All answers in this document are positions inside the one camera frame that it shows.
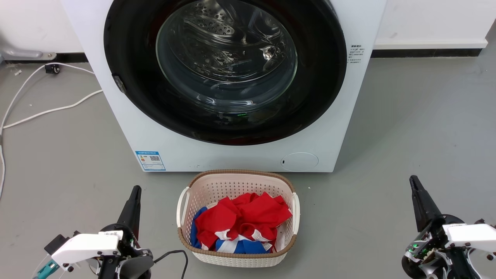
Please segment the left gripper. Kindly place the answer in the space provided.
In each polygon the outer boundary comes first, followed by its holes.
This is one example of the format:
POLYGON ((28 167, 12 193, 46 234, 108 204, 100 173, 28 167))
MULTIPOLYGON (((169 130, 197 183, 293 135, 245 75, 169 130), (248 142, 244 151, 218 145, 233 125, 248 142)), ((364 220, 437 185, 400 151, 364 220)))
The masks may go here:
POLYGON ((141 192, 135 185, 126 201, 116 224, 105 226, 101 232, 122 231, 123 238, 117 244, 117 252, 110 256, 98 256, 98 279, 141 279, 141 247, 138 243, 141 216, 141 192))

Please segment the red garment with white trim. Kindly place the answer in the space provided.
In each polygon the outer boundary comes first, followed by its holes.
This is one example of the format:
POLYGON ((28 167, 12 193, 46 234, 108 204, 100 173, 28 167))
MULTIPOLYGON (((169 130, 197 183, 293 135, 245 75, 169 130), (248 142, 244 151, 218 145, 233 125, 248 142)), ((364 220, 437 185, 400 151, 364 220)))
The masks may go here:
POLYGON ((265 238, 273 245, 270 253, 281 249, 279 241, 284 237, 279 232, 280 227, 292 217, 282 196, 272 197, 267 193, 261 195, 246 193, 234 199, 222 198, 216 205, 209 208, 221 206, 237 216, 236 227, 240 234, 247 237, 265 238))

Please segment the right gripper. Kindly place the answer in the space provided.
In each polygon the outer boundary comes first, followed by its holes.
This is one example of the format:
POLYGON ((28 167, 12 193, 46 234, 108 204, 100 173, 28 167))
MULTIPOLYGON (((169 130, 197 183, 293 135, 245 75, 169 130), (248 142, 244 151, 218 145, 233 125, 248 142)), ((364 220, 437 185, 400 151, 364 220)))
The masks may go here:
POLYGON ((402 268, 411 279, 474 279, 470 242, 457 244, 454 231, 468 224, 442 214, 416 175, 409 178, 418 236, 407 246, 402 268))

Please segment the white text sticker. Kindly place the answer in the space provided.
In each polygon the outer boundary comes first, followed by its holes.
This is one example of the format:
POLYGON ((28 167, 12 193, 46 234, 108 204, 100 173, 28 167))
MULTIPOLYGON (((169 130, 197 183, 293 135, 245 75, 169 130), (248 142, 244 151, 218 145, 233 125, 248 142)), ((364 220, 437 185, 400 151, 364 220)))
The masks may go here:
POLYGON ((350 45, 347 54, 348 64, 359 64, 364 57, 365 48, 362 45, 350 45))

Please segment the round white filter cover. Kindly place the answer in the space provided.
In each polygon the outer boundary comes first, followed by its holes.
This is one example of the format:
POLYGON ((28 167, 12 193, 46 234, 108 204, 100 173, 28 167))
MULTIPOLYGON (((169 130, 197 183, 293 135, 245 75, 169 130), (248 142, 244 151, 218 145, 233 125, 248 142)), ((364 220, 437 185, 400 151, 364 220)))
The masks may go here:
POLYGON ((291 153, 281 159, 281 166, 290 172, 308 172, 317 166, 318 157, 311 153, 291 153))

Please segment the round black glass washer door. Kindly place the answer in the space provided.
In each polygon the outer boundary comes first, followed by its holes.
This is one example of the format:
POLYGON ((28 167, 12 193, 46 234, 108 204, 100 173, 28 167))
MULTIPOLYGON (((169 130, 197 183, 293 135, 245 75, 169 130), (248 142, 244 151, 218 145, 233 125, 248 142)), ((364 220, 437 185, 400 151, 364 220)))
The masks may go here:
POLYGON ((347 64, 325 0, 114 0, 104 49, 138 109, 219 145, 278 141, 313 124, 347 64))

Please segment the beige plastic laundry basket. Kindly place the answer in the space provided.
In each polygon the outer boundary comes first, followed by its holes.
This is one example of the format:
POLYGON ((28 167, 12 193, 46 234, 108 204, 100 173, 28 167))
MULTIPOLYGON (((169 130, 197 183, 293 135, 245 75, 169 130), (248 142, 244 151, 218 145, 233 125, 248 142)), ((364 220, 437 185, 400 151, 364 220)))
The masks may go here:
POLYGON ((198 174, 181 192, 177 203, 176 223, 179 240, 200 261, 236 268, 273 267, 285 258, 296 242, 300 224, 300 201, 292 183, 281 175, 252 170, 211 170, 198 174), (284 238, 279 241, 281 249, 278 252, 234 254, 191 246, 191 225, 198 210, 216 205, 222 198, 234 199, 246 193, 282 196, 287 203, 292 217, 280 227, 279 232, 284 238))

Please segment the blue energy label sticker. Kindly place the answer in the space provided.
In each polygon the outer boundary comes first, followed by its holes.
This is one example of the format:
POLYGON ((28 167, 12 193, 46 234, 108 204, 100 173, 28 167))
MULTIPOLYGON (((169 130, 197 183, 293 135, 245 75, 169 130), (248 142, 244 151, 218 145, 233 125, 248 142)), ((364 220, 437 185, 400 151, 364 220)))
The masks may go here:
POLYGON ((157 151, 135 151, 144 172, 165 172, 166 168, 157 151))

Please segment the white front-load washing machine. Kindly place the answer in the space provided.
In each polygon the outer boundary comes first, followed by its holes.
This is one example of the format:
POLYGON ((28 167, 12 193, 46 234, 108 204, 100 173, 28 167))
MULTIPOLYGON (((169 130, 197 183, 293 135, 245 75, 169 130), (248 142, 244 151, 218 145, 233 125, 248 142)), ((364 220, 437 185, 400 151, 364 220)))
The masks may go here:
POLYGON ((350 45, 362 45, 359 64, 346 64, 344 83, 331 106, 313 124, 289 137, 258 145, 219 145, 178 134, 155 122, 115 84, 104 49, 104 27, 114 0, 61 0, 80 44, 126 140, 135 151, 157 151, 167 172, 255 169, 288 172, 281 159, 306 152, 318 157, 310 172, 335 168, 388 0, 325 0, 342 28, 346 59, 350 45))

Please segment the blue garment with white trim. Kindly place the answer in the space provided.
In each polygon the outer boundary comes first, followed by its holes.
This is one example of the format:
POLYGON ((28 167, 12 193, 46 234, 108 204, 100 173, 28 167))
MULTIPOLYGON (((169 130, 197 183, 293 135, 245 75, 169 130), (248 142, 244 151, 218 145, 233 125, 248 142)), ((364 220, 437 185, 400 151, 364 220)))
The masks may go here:
POLYGON ((261 236, 243 236, 236 227, 237 216, 229 209, 201 208, 191 225, 191 246, 213 252, 234 254, 266 254, 273 249, 261 236))

